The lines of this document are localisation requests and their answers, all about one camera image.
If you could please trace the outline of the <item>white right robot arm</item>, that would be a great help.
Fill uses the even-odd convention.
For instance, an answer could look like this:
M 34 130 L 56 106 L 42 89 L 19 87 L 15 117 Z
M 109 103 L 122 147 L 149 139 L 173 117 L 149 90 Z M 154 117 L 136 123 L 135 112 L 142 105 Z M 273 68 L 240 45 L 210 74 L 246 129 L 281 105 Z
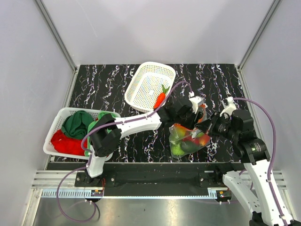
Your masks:
M 234 110 L 231 114 L 214 113 L 210 119 L 195 125 L 211 137 L 223 137 L 232 142 L 235 154 L 246 169 L 255 191 L 242 181 L 230 166 L 220 167 L 214 174 L 218 186 L 227 186 L 249 214 L 251 226 L 299 226 L 287 210 L 269 170 L 271 157 L 263 142 L 256 136 L 253 118 L 247 110 Z

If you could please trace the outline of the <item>clear zip top bag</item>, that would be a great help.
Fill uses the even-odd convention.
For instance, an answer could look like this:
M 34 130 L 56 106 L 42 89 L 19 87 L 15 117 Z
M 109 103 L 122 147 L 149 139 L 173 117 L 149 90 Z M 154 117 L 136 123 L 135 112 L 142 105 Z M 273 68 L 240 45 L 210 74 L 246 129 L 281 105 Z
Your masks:
M 200 112 L 200 119 L 197 123 L 200 123 L 200 122 L 204 121 L 205 119 L 206 119 L 206 110 L 204 113 Z M 177 123 L 174 123 L 169 128 L 169 133 L 170 133 L 170 135 L 169 135 L 170 146 L 180 144 L 181 149 L 185 152 L 185 155 L 181 156 L 180 158 L 182 158 L 188 154 L 195 153 L 205 147 L 205 146 L 195 145 L 194 143 L 189 141 L 188 137 L 195 137 L 197 134 L 203 133 L 195 127 L 193 129 L 187 129 Z

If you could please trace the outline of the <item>orange fake carrot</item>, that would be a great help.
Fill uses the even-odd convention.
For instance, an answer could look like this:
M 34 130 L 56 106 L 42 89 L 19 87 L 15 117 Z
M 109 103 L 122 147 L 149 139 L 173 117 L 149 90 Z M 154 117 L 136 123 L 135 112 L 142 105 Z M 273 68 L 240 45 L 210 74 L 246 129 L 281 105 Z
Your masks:
M 153 109 L 156 109 L 160 106 L 160 104 L 163 102 L 163 100 L 166 98 L 166 93 L 169 91 L 170 87 L 165 87 L 164 85 L 161 85 L 162 92 L 158 95 L 156 103 L 153 107 Z

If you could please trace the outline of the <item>white perforated plastic basket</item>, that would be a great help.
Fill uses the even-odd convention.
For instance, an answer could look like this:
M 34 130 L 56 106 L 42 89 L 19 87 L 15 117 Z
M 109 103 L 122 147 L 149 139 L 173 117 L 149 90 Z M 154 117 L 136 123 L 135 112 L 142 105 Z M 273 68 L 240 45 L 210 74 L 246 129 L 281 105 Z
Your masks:
M 125 91 L 126 103 L 143 113 L 153 110 L 163 89 L 173 86 L 175 76 L 175 70 L 168 65 L 156 62 L 141 64 Z

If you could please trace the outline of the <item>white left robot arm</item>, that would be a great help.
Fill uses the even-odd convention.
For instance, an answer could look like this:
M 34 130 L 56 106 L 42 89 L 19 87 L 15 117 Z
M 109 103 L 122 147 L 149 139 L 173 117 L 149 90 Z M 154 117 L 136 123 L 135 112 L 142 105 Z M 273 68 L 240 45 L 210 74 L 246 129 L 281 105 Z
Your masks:
M 117 148 L 124 137 L 148 130 L 157 130 L 161 126 L 171 127 L 180 124 L 188 129 L 194 126 L 204 116 L 202 107 L 183 105 L 180 107 L 160 107 L 155 111 L 141 115 L 114 118 L 111 114 L 104 115 L 88 132 L 84 139 L 91 147 L 85 181 L 91 186 L 100 184 L 103 166 L 106 158 Z

